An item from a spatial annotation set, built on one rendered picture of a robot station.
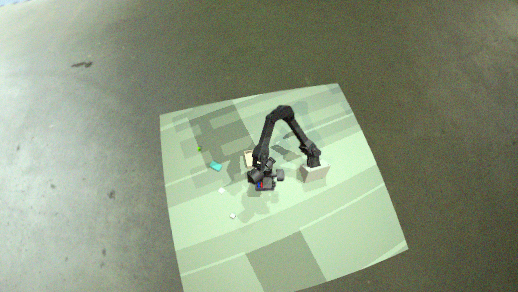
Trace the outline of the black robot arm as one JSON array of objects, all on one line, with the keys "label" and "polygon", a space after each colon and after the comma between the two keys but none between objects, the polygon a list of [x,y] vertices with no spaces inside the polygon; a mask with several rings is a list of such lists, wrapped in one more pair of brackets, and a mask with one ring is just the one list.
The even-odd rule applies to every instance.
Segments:
[{"label": "black robot arm", "polygon": [[[299,149],[305,156],[307,156],[307,166],[314,168],[321,166],[319,156],[321,151],[317,148],[317,145],[307,138],[299,124],[294,118],[293,110],[288,105],[280,105],[276,109],[272,110],[265,117],[264,127],[261,133],[259,143],[253,150],[252,153],[252,167],[251,171],[247,173],[248,180],[256,185],[262,180],[263,189],[271,189],[276,187],[276,182],[273,180],[273,176],[264,177],[272,172],[273,164],[276,162],[272,157],[269,157],[269,142],[272,136],[275,122],[283,119],[290,126],[294,134],[299,140]],[[257,163],[257,162],[260,162]]]}]

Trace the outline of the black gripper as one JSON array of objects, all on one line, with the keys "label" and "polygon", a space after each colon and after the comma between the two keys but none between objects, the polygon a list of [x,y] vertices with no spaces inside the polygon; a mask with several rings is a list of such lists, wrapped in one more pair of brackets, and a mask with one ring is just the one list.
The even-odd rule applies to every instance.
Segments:
[{"label": "black gripper", "polygon": [[[284,170],[283,169],[278,169],[276,170],[276,174],[273,174],[273,171],[271,172],[271,174],[269,175],[264,175],[264,177],[271,177],[273,176],[273,180],[276,179],[277,177],[277,182],[283,182],[285,181],[285,176],[284,176]],[[248,177],[247,177],[247,180],[248,180]],[[248,180],[248,183],[251,183],[249,180]],[[260,180],[258,183],[262,183],[262,180]]]}]

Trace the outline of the teal flat block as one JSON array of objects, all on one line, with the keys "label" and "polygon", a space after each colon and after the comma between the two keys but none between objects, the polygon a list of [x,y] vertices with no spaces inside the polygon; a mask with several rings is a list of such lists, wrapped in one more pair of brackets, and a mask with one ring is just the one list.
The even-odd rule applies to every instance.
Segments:
[{"label": "teal flat block", "polygon": [[220,164],[218,164],[218,163],[216,163],[214,161],[212,161],[212,163],[210,164],[209,167],[214,169],[214,170],[216,170],[216,171],[218,171],[218,172],[220,172],[220,170],[222,169],[222,165],[220,165]]}]

